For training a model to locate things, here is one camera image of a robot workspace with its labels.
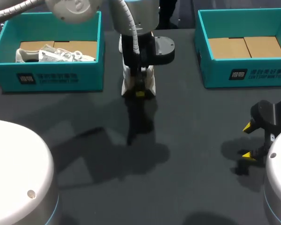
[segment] cardboard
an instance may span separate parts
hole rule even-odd
[[[54,41],[23,41],[20,44],[20,48],[26,50],[26,51],[38,51],[40,50],[44,45],[54,45]]]
[[[281,57],[281,47],[274,37],[244,37],[252,58]]]
[[[80,51],[83,55],[88,55],[93,58],[96,58],[97,55],[96,41],[55,42],[54,48],[66,49],[69,52]]]
[[[243,38],[211,38],[208,40],[215,59],[251,57]]]

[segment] teal box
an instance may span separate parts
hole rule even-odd
[[[22,41],[97,41],[96,61],[15,63]],[[24,13],[7,21],[0,34],[0,86],[3,92],[101,91],[104,32],[101,12],[68,24],[52,13]]]
[[[281,86],[281,58],[215,59],[208,38],[276,36],[281,8],[199,10],[195,48],[206,88]]]

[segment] printed logo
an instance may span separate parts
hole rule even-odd
[[[230,74],[229,80],[231,81],[237,81],[237,80],[243,80],[245,75],[247,74],[248,69],[233,69]]]
[[[36,84],[32,74],[17,74],[21,84]]]

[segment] cardboard flap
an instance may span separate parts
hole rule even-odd
[[[26,51],[38,51],[44,45],[54,46],[54,41],[23,41],[21,42],[20,48]]]
[[[281,57],[276,37],[244,37],[252,58]]]
[[[209,43],[215,59],[251,57],[243,38],[212,38]]]

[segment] shoe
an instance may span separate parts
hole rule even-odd
[[[15,54],[16,62],[75,62],[75,61],[96,61],[95,58],[83,55],[80,51],[69,52],[61,48],[53,48],[45,45],[39,51],[25,51],[18,49]]]
[[[15,53],[15,62],[38,62],[38,51],[25,51],[19,48]]]

